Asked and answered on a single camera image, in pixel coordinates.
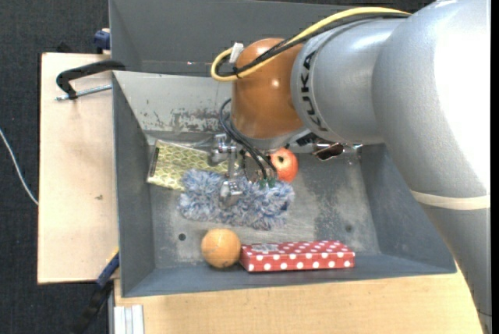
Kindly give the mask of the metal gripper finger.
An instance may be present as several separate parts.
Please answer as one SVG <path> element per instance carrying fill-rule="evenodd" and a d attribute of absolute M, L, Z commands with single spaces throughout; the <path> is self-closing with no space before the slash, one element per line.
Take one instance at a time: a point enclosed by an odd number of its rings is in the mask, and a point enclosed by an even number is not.
<path fill-rule="evenodd" d="M 220 206 L 233 206 L 242 196 L 242 188 L 237 180 L 225 180 L 221 184 L 219 194 Z"/>
<path fill-rule="evenodd" d="M 236 160 L 236 153 L 236 144 L 226 133 L 214 135 L 210 152 L 212 165 L 219 165 L 222 162 L 231 164 Z"/>

